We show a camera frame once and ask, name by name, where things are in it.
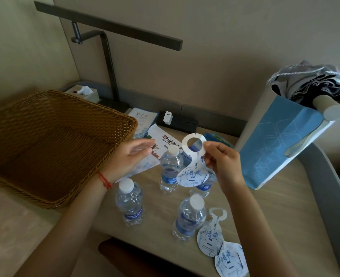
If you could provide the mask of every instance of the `white charger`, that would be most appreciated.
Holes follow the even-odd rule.
[[[164,122],[167,125],[171,125],[171,121],[172,121],[172,113],[171,112],[166,112],[164,115]]]

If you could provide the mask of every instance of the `desk surface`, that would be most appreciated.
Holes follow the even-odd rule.
[[[163,128],[179,141],[186,133]],[[207,130],[198,128],[204,134]],[[224,135],[231,143],[237,138]],[[160,165],[137,174],[133,181],[143,189],[145,219],[141,225],[126,227],[115,206],[117,186],[108,192],[94,221],[94,229],[144,249],[202,276],[219,276],[214,260],[198,248],[196,236],[179,242],[172,236],[172,223],[189,188],[179,186],[172,194],[160,191]],[[324,228],[306,172],[298,159],[290,162],[263,188],[252,191],[276,238],[290,256],[301,276],[340,276],[340,271]],[[226,241],[239,243],[228,202],[220,186],[214,184],[205,198],[206,208],[222,207],[228,217],[220,222]]]

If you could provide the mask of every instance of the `paper hang tag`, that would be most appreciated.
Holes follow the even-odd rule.
[[[214,210],[219,209],[223,211],[221,217],[214,214]],[[207,222],[197,234],[198,247],[205,255],[209,257],[217,256],[221,246],[224,242],[224,238],[221,234],[221,227],[219,221],[226,219],[228,215],[226,210],[221,208],[210,208],[209,213],[212,216],[212,220]]]
[[[241,245],[225,241],[215,257],[215,267],[221,277],[244,277],[248,267]]]
[[[205,165],[201,161],[201,157],[206,153],[205,148],[202,148],[198,152],[191,151],[188,147],[188,141],[191,138],[198,138],[202,141],[202,144],[206,142],[203,135],[199,133],[192,133],[184,137],[182,141],[182,147],[184,152],[192,158],[191,163],[184,168],[176,177],[177,182],[181,186],[191,188],[202,184],[208,178],[208,171]]]

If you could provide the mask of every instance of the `woven basket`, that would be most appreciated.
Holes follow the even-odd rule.
[[[138,122],[43,90],[0,110],[0,186],[42,208],[70,202]]]

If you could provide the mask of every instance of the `plastic water bottle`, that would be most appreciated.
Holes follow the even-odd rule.
[[[192,195],[180,203],[178,217],[172,225],[172,234],[176,239],[189,240],[205,220],[205,201],[198,194]]]
[[[216,181],[216,175],[215,175],[215,172],[212,169],[207,168],[207,170],[208,170],[207,180],[204,183],[202,183],[198,186],[194,186],[190,190],[191,195],[199,194],[202,197],[206,197],[210,193],[210,188],[211,188],[212,184]]]
[[[183,167],[183,156],[179,154],[179,147],[171,145],[168,151],[162,155],[162,174],[160,188],[165,192],[172,192],[178,187],[176,177]]]
[[[124,179],[119,183],[115,202],[127,225],[140,224],[143,221],[142,197],[142,189],[131,179]]]

